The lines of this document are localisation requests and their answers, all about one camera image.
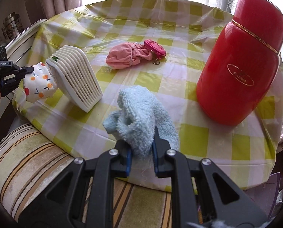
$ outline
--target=silver bolt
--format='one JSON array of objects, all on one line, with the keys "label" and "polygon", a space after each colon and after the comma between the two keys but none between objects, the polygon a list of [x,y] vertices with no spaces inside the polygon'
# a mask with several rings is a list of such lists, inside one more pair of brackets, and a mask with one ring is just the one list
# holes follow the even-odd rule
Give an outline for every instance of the silver bolt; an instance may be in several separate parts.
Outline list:
[{"label": "silver bolt", "polygon": [[167,154],[168,154],[169,156],[174,156],[174,155],[176,154],[176,151],[175,151],[174,149],[168,149],[168,150],[167,150]]},{"label": "silver bolt", "polygon": [[115,149],[115,148],[113,148],[113,149],[111,149],[109,152],[108,152],[110,155],[117,155],[118,154],[118,150],[117,149]]},{"label": "silver bolt", "polygon": [[82,162],[83,162],[83,158],[81,158],[81,157],[77,157],[77,158],[74,159],[75,164],[82,164]]},{"label": "silver bolt", "polygon": [[211,164],[211,160],[210,159],[202,159],[202,164],[203,165],[210,165]]}]

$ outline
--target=red vacuum flask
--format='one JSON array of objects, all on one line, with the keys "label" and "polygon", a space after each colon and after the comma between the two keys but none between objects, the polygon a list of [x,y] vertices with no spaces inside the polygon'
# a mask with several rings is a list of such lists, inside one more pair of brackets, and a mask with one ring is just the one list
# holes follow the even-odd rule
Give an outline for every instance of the red vacuum flask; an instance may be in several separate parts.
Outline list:
[{"label": "red vacuum flask", "polygon": [[265,96],[279,68],[283,14],[268,0],[238,0],[197,82],[199,104],[214,121],[235,126]]}]

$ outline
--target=plastic tablecloth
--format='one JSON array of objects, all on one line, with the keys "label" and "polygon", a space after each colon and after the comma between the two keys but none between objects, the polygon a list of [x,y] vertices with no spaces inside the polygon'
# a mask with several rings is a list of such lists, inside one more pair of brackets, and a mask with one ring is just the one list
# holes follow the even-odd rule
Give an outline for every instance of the plastic tablecloth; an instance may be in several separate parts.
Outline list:
[{"label": "plastic tablecloth", "polygon": [[[113,148],[102,121],[116,109],[120,89],[141,85],[168,110],[180,137],[180,151],[200,160],[211,158],[239,187],[265,182],[275,163],[283,119],[283,64],[257,109],[236,127],[223,126],[201,110],[196,83],[210,51],[232,15],[185,0],[107,0],[66,11],[42,24],[29,65],[64,45],[87,55],[103,91],[88,113],[58,90],[53,97],[26,102],[22,86],[14,106],[42,134],[74,157],[98,157]],[[148,62],[111,70],[105,59],[122,42],[153,39],[167,51],[160,65]],[[153,168],[133,167],[129,182],[169,191],[170,179],[157,179]]]}]

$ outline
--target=striped chair seat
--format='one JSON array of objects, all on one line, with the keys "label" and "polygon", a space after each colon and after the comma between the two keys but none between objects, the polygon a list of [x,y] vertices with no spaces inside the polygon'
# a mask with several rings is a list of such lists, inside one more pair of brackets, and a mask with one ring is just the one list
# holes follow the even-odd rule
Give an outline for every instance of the striped chair seat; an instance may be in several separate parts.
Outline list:
[{"label": "striped chair seat", "polygon": [[[33,125],[12,131],[0,143],[0,202],[17,221],[20,213],[73,160]],[[86,218],[89,184],[85,203]],[[171,227],[171,194],[114,181],[114,227]]]}]

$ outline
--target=fuzzy blue cloth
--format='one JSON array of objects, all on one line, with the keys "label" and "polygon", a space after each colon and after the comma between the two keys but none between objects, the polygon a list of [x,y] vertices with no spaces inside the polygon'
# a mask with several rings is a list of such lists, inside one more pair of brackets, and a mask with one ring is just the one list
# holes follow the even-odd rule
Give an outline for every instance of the fuzzy blue cloth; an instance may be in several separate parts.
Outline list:
[{"label": "fuzzy blue cloth", "polygon": [[151,155],[155,126],[159,137],[179,150],[179,137],[168,112],[147,88],[127,87],[119,92],[117,103],[121,110],[112,112],[102,124],[108,134],[129,143],[135,157]]}]

